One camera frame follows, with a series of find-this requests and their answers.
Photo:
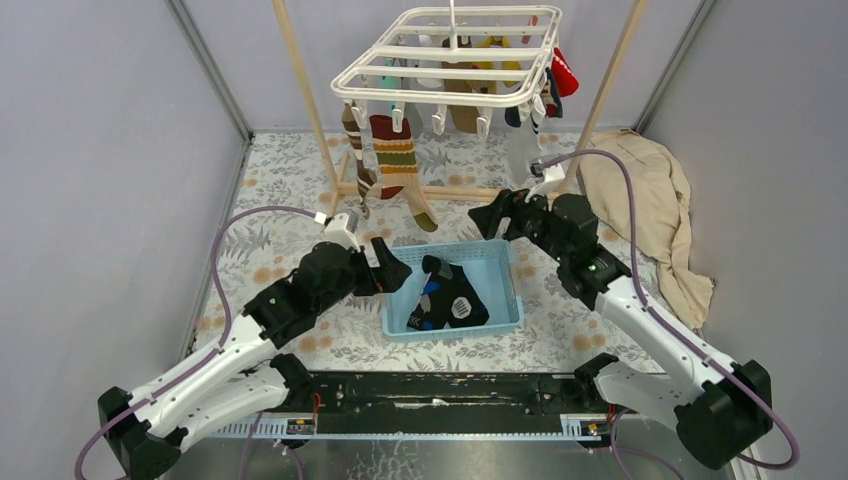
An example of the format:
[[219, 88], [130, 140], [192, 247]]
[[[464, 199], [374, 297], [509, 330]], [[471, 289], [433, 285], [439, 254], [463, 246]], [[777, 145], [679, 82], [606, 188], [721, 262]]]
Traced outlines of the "brown white striped sock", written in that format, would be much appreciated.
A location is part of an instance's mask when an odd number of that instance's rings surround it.
[[344, 106], [342, 124], [355, 159], [356, 185], [360, 197], [360, 210], [363, 217], [368, 219], [370, 217], [370, 209], [367, 204], [367, 198], [372, 187], [377, 182], [377, 176], [372, 169], [367, 168], [365, 165], [362, 134], [350, 104]]

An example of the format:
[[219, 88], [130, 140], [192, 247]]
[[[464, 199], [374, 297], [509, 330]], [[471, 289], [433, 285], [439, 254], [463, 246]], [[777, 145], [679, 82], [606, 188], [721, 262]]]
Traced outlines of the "navy blue sock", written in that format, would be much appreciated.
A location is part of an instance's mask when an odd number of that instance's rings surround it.
[[[556, 80], [550, 67], [545, 69], [546, 81], [540, 92], [540, 98], [546, 109], [548, 118], [562, 118], [563, 106], [558, 92]], [[504, 119], [510, 127], [518, 128], [521, 120], [518, 107], [508, 107], [504, 111]]]

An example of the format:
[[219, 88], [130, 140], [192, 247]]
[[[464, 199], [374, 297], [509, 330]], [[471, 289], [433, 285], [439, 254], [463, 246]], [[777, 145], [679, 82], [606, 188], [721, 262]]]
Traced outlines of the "red white dotted sock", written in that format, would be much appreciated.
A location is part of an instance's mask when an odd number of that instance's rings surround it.
[[577, 92], [580, 87], [579, 80], [567, 63], [564, 54], [559, 47], [553, 48], [551, 61], [551, 73], [556, 83], [558, 95], [568, 97]]

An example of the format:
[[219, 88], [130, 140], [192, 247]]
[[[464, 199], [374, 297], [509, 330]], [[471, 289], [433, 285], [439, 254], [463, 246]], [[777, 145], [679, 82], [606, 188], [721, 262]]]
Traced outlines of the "white plastic clip hanger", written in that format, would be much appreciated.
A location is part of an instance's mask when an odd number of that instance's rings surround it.
[[[350, 104], [360, 128], [369, 127], [368, 107], [392, 100], [405, 103], [405, 112], [393, 118], [399, 132], [407, 106], [435, 108], [430, 121], [435, 133], [445, 129], [453, 107], [473, 110], [473, 131], [486, 138], [497, 109], [532, 100], [546, 81], [553, 48], [559, 40], [563, 11], [552, 5], [416, 7], [400, 14], [358, 58], [330, 83], [334, 95]], [[488, 36], [504, 36], [510, 48], [478, 48]], [[384, 58], [405, 61], [389, 68]], [[474, 70], [472, 62], [517, 60], [520, 70]], [[383, 89], [382, 75], [401, 77], [402, 90]], [[496, 80], [496, 94], [474, 93], [469, 80]]]

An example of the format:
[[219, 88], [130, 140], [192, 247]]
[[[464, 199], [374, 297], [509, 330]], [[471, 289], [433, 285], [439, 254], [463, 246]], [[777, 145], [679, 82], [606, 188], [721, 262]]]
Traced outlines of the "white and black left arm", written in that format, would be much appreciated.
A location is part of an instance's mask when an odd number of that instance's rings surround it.
[[362, 247], [321, 242], [260, 291], [213, 340], [132, 391], [98, 400], [103, 438], [129, 479], [156, 479], [206, 436], [256, 412], [308, 407], [312, 377], [282, 348], [348, 296], [394, 293], [411, 275], [380, 237]]

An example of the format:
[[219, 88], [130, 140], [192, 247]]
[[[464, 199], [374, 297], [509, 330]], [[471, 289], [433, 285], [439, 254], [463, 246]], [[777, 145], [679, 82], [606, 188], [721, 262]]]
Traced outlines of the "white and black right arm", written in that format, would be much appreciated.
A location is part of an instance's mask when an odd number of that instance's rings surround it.
[[598, 240], [598, 218], [586, 197], [554, 202], [527, 190], [502, 190], [468, 215], [487, 240], [525, 238], [558, 264], [563, 289], [611, 321], [657, 364], [663, 377], [643, 374], [611, 355], [575, 372], [575, 402], [597, 412], [627, 407], [674, 431], [703, 466], [718, 470], [773, 427], [771, 377], [754, 360], [738, 363], [677, 323], [635, 278], [632, 269]]

